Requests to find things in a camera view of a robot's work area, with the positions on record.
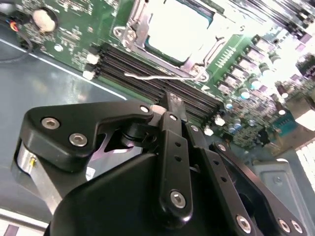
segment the metal cylinder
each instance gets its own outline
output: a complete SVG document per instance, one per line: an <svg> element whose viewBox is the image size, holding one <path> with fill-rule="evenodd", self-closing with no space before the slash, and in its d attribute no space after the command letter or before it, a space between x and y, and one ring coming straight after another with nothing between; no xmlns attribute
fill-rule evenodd
<svg viewBox="0 0 315 236"><path fill-rule="evenodd" d="M224 106L227 110L231 110L233 108L233 101L231 99L227 99L224 102Z"/></svg>
<svg viewBox="0 0 315 236"><path fill-rule="evenodd" d="M275 101L275 107L276 107L277 112L279 113L279 115L283 116L286 113L285 108L283 107L281 102Z"/></svg>
<svg viewBox="0 0 315 236"><path fill-rule="evenodd" d="M249 97L251 96L251 94L247 88L241 88L239 90L239 93L240 93L242 99L249 99Z"/></svg>
<svg viewBox="0 0 315 236"><path fill-rule="evenodd" d="M276 86L278 93L281 95L282 98L289 97L289 94L287 93L286 89L283 85Z"/></svg>
<svg viewBox="0 0 315 236"><path fill-rule="evenodd" d="M249 83L251 84L252 89L259 89L261 87L261 82L257 76L250 78Z"/></svg>

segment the green circuit board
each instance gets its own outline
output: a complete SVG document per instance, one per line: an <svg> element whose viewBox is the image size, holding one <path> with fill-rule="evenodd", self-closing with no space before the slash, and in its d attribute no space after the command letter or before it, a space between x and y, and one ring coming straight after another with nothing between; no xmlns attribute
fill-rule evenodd
<svg viewBox="0 0 315 236"><path fill-rule="evenodd" d="M205 4L217 9L218 13L224 14L225 9L219 6L219 1L204 0ZM61 61L71 67L83 71L86 65L86 57L91 44L102 45L109 43L113 47L142 60L157 69L161 69L157 64L145 59L134 52L128 52L121 42L113 34L116 26L125 26L132 6L133 0L17 0L16 7L19 11L32 15L33 11L40 7L46 7L58 17L59 27L52 33L42 34L32 23L27 23L21 27L33 42L40 45L43 53ZM209 64L207 72L210 75L209 81L202 83L197 81L183 81L191 87L224 102L226 99L233 101L233 109L228 111L224 117L226 125L216 127L215 134L222 136L229 132L228 125L236 118L241 120L242 129L233 133L234 143L244 147L252 148L255 144L253 139L263 127L273 127L279 115L276 113L274 103L264 91L250 89L248 80L244 81L229 94L218 89L218 84L223 80L225 74L231 70L232 65L239 56L245 54L245 50L253 45L252 39L258 34L255 29L248 29L246 26L237 24L239 29L231 34L227 43ZM288 33L284 33L282 28L270 26L259 31L262 38L273 42L274 39L280 41L276 49L281 45L287 45L293 40ZM148 101L143 96L113 83L106 78L99 78L103 82L120 89L122 92ZM284 82L286 88L292 87L293 82ZM289 98L299 91L310 91L314 88L310 82L293 83L294 89L289 93ZM239 88L249 88L251 97L247 100L241 99ZM254 120L255 125L250 126L249 121Z"/></svg>

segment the mounting hole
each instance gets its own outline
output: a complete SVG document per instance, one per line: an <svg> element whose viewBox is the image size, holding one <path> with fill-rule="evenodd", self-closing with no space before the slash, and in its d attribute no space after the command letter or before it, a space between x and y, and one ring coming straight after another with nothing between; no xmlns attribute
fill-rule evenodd
<svg viewBox="0 0 315 236"><path fill-rule="evenodd" d="M291 229L290 229L289 225L288 225L284 220L279 219L279 223L280 223L281 228L282 228L285 232L287 232L287 233L290 233L290 232L291 232Z"/></svg>
<svg viewBox="0 0 315 236"><path fill-rule="evenodd" d="M301 226L294 220L291 220L292 225L294 226L294 228L296 229L297 232L299 232L300 234L303 233L303 230L301 228Z"/></svg>
<svg viewBox="0 0 315 236"><path fill-rule="evenodd" d="M145 112L145 113L148 113L150 110L149 110L149 108L147 108L147 107L145 107L145 106L140 106L140 109L143 111L143 112Z"/></svg>
<svg viewBox="0 0 315 236"><path fill-rule="evenodd" d="M175 156L175 160L177 160L178 162L181 162L182 158L180 156Z"/></svg>

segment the black mechanical linkage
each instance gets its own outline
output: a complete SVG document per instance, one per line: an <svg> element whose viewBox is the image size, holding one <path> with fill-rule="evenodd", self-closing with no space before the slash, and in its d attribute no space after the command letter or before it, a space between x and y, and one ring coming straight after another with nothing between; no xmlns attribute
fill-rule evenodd
<svg viewBox="0 0 315 236"><path fill-rule="evenodd" d="M223 143L208 146L181 99L40 107L24 117L15 179L53 214L46 236L306 236ZM88 162L142 153L86 181Z"/></svg>

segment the bolt head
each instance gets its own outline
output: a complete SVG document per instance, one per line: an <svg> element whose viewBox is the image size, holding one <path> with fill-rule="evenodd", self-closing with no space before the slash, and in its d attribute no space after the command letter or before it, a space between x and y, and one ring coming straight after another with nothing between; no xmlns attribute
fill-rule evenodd
<svg viewBox="0 0 315 236"><path fill-rule="evenodd" d="M57 129L60 126L59 121L57 121L55 118L52 117L47 117L44 118L41 121L41 124L46 128L46 129Z"/></svg>
<svg viewBox="0 0 315 236"><path fill-rule="evenodd" d="M197 126L192 125L191 128L192 128L193 131L198 132L198 127Z"/></svg>
<svg viewBox="0 0 315 236"><path fill-rule="evenodd" d="M184 208L186 206L185 197L180 192L171 192L170 198L175 207Z"/></svg>
<svg viewBox="0 0 315 236"><path fill-rule="evenodd" d="M88 143L87 137L79 133L71 134L69 137L69 141L72 145L77 147L84 147Z"/></svg>
<svg viewBox="0 0 315 236"><path fill-rule="evenodd" d="M171 119L172 119L172 120L174 120L174 121L176 121L176 120L177 120L177 117L176 117L176 116L174 116L174 115L172 115L172 114L170 114L170 115L169 115L169 117L171 117Z"/></svg>

